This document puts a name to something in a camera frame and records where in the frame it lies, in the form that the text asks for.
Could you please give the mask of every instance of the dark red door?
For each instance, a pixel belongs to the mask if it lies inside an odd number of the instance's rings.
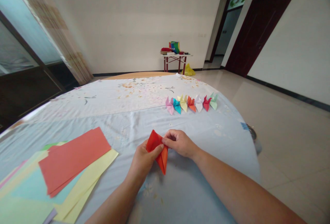
[[[253,0],[225,69],[246,77],[291,0]]]

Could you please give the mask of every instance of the paper crane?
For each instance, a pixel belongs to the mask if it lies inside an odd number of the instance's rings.
[[[201,110],[203,109],[203,102],[202,102],[202,99],[200,98],[199,94],[196,96],[195,106],[196,106],[196,109],[198,110],[198,112],[201,112]]]
[[[166,108],[168,110],[168,112],[173,115],[173,112],[174,112],[174,107],[173,107],[173,98],[171,99],[171,102],[168,100],[168,97],[166,99]]]
[[[179,112],[179,114],[181,114],[181,106],[180,106],[180,102],[177,101],[175,98],[172,98],[173,99],[173,107],[174,109]]]
[[[181,97],[178,96],[178,101],[180,102],[180,106],[181,108],[187,112],[188,106],[187,106],[187,95],[185,96],[185,98],[183,99],[183,94],[181,95]]]
[[[210,105],[211,105],[211,107],[212,107],[214,110],[216,110],[216,109],[217,109],[217,106],[218,106],[218,104],[217,104],[217,98],[218,98],[218,95],[216,95],[215,97],[213,97],[213,93],[212,93],[211,96],[210,96],[210,98],[211,98]]]
[[[148,139],[148,142],[147,142],[146,150],[148,152],[151,152],[158,145],[161,145],[161,144],[162,144],[162,137],[159,134],[157,134],[154,130],[152,130],[150,137]],[[168,153],[168,147],[164,146],[164,149],[162,150],[160,155],[158,155],[158,157],[156,158],[156,161],[164,175],[166,174],[167,153]]]
[[[209,100],[206,100],[206,97],[207,97],[207,95],[204,97],[203,106],[206,109],[206,111],[209,111],[211,98]]]
[[[196,106],[195,106],[195,100],[191,99],[190,96],[188,96],[188,107],[193,111],[196,112]]]

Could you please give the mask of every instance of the red paper crane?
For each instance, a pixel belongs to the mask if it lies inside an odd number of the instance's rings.
[[[210,98],[209,100],[206,100],[206,97],[207,97],[207,96],[204,97],[203,106],[204,106],[204,108],[206,109],[206,111],[209,111],[210,101],[211,101],[212,98]]]
[[[188,96],[188,107],[189,107],[193,112],[196,112],[195,100],[194,100],[194,99],[191,99],[190,96]]]
[[[153,151],[158,145],[161,145],[162,143],[162,137],[157,134],[154,130],[152,130],[148,143],[147,143],[147,151],[151,152]],[[167,165],[167,153],[168,153],[168,147],[164,146],[164,149],[160,153],[160,155],[156,158],[156,161],[161,168],[163,174],[166,174],[166,165]]]

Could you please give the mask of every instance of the round table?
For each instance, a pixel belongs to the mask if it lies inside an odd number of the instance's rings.
[[[164,72],[118,75],[65,93],[0,139],[0,180],[44,145],[72,140],[100,127],[118,157],[104,172],[76,223],[84,223],[124,180],[136,147],[154,129],[181,129],[202,149],[256,182],[260,170],[250,132],[236,108],[197,79]],[[217,108],[171,115],[167,97],[218,94]],[[189,159],[169,150],[166,175],[155,163],[129,223],[234,223]]]

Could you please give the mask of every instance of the stack of colored paper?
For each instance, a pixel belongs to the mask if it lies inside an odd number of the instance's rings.
[[[100,128],[45,146],[0,182],[0,223],[75,223],[117,155]]]

